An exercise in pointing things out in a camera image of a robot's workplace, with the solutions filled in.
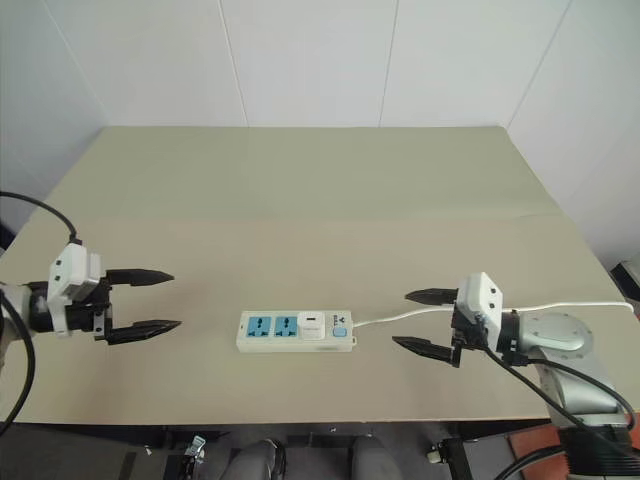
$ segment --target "wooden tabletop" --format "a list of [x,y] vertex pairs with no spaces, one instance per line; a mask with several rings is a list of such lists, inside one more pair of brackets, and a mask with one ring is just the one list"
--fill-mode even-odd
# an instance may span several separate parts
[[[478,352],[460,369],[392,335],[450,340],[446,313],[356,330],[352,353],[241,354],[242,310],[349,309],[354,321],[417,307],[405,293],[486,271],[505,306],[621,300],[572,222],[502,128],[105,129],[48,201],[105,268],[175,275],[116,287],[114,322],[182,325],[107,346],[34,338],[19,421],[222,424],[533,418],[545,405]],[[66,232],[36,212],[0,279],[46,280]],[[588,323],[617,389],[640,405],[640,326],[618,307],[563,309]],[[24,380],[14,342],[6,415]],[[527,370],[536,378],[533,369]]]

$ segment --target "orange object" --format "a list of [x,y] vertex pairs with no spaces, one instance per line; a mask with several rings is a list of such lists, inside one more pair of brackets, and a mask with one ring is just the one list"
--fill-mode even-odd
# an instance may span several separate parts
[[[633,446],[640,445],[640,418],[638,418],[639,426],[631,432]],[[534,428],[526,432],[514,433],[509,437],[513,454],[516,458],[522,458],[526,454],[538,450],[542,447],[551,445],[559,445],[558,429],[552,425]],[[544,460],[543,462],[531,465],[522,471],[525,480],[566,480],[569,475],[567,460],[564,455]]]

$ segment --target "beige table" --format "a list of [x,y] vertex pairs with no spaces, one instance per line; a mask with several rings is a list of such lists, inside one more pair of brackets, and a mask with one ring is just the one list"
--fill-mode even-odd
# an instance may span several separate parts
[[[48,199],[107,268],[171,283],[114,291],[115,321],[183,324],[109,347],[38,335],[23,422],[221,424],[532,418],[541,400],[482,354],[462,368],[392,335],[450,339],[430,314],[356,331],[348,354],[240,354],[245,309],[415,308],[411,290],[487,271],[506,306],[621,300],[574,225],[501,128],[109,128]],[[44,212],[0,260],[6,282],[44,280],[66,232]],[[618,389],[640,405],[640,326],[622,308],[567,309],[593,329]],[[23,381],[15,343],[2,414]],[[529,372],[535,378],[535,372]]]

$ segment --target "white power cord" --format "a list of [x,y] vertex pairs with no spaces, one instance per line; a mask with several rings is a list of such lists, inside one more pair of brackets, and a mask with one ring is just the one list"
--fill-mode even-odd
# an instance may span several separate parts
[[[535,305],[533,307],[503,308],[502,311],[510,312],[512,310],[517,310],[518,312],[533,312],[536,310],[544,310],[547,308],[554,308],[554,307],[625,307],[633,312],[633,305],[627,302],[556,302],[556,303],[547,303],[544,305]],[[364,327],[365,325],[371,325],[373,323],[395,322],[396,320],[401,320],[403,318],[413,317],[415,315],[420,315],[422,313],[433,313],[433,312],[453,312],[453,305],[443,306],[443,307],[420,308],[418,310],[412,310],[411,312],[396,315],[395,317],[377,318],[375,320],[365,320],[363,322],[354,323],[353,328]]]

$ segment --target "power strip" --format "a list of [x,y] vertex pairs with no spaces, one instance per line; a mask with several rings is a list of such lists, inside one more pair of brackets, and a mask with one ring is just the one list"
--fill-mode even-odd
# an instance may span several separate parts
[[348,310],[245,311],[236,345],[243,353],[350,352],[356,339]]

